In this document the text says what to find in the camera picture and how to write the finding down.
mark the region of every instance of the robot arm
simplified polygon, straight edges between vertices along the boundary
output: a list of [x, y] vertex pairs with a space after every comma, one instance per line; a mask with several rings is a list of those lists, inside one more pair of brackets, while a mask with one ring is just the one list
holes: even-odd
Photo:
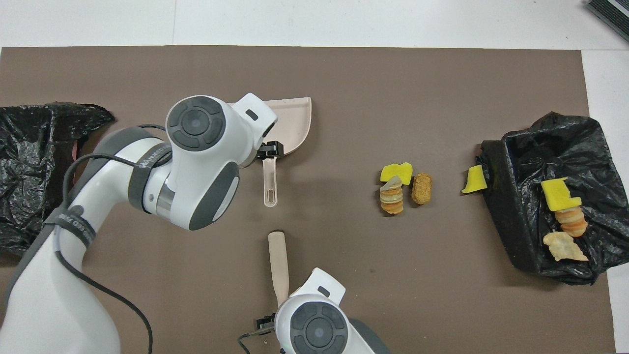
[[[216, 98], [193, 96], [168, 114], [170, 144], [140, 127], [103, 139], [95, 152], [118, 156], [133, 166], [92, 160], [73, 188], [67, 210], [49, 218], [7, 289], [0, 354], [118, 354], [120, 340], [109, 314], [55, 251], [80, 271], [95, 233], [120, 202], [189, 230], [211, 224], [233, 198], [238, 169], [255, 159], [276, 120], [253, 94], [234, 108]], [[171, 150], [171, 161], [157, 163]]]
[[345, 287], [315, 268], [275, 316], [277, 340], [286, 354], [390, 354], [364, 323], [339, 308]]

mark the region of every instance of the black plastic bag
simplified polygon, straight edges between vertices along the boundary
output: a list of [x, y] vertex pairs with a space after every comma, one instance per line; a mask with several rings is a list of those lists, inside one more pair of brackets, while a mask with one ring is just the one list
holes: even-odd
[[0, 108], [0, 253], [30, 247], [61, 204], [75, 142], [113, 120], [102, 107], [76, 103]]
[[[592, 118], [551, 112], [531, 128], [484, 141], [485, 202], [516, 268], [579, 285], [629, 261], [629, 207], [603, 130]], [[542, 239], [561, 231], [541, 182], [568, 177], [589, 224], [576, 244], [589, 261], [555, 261]]]

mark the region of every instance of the brown snack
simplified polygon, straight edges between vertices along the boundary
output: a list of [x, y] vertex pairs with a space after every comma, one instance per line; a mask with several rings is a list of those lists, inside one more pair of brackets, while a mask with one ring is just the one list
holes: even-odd
[[581, 248], [574, 243], [573, 238], [567, 232], [551, 232], [544, 236], [543, 241], [548, 246], [550, 253], [555, 257], [555, 261], [560, 261], [564, 258], [576, 261], [588, 260]]
[[399, 214], [404, 211], [404, 205], [402, 202], [397, 202], [393, 204], [381, 203], [380, 206], [385, 212], [393, 215]]
[[384, 186], [380, 187], [380, 203], [382, 209], [389, 214], [399, 214], [404, 210], [402, 202], [402, 180], [393, 176]]
[[561, 224], [561, 229], [572, 237], [580, 237], [586, 231], [587, 222], [581, 207], [558, 210], [555, 218]]
[[413, 177], [411, 196], [415, 203], [424, 205], [430, 202], [432, 193], [432, 177], [428, 173], [420, 173]]

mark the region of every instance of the white table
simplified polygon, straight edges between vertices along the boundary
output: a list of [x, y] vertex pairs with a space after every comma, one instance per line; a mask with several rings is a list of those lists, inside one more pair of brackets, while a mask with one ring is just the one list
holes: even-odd
[[[629, 183], [629, 43], [580, 0], [0, 2], [0, 48], [170, 44], [582, 50], [590, 115]], [[629, 352], [629, 264], [608, 280]]]

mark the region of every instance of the sponge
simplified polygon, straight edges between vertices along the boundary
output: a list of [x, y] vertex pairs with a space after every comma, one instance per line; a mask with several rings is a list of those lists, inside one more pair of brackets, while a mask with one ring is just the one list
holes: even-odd
[[467, 170], [467, 184], [461, 193], [472, 193], [473, 191], [487, 188], [485, 176], [482, 173], [482, 166], [476, 165]]
[[554, 180], [542, 181], [542, 189], [546, 196], [546, 203], [551, 212], [578, 207], [581, 205], [581, 198], [570, 197], [570, 191], [565, 185], [568, 177], [555, 178]]
[[411, 184], [413, 166], [410, 163], [387, 165], [382, 169], [380, 182], [388, 182], [393, 176], [398, 176], [402, 180], [402, 184], [408, 186]]

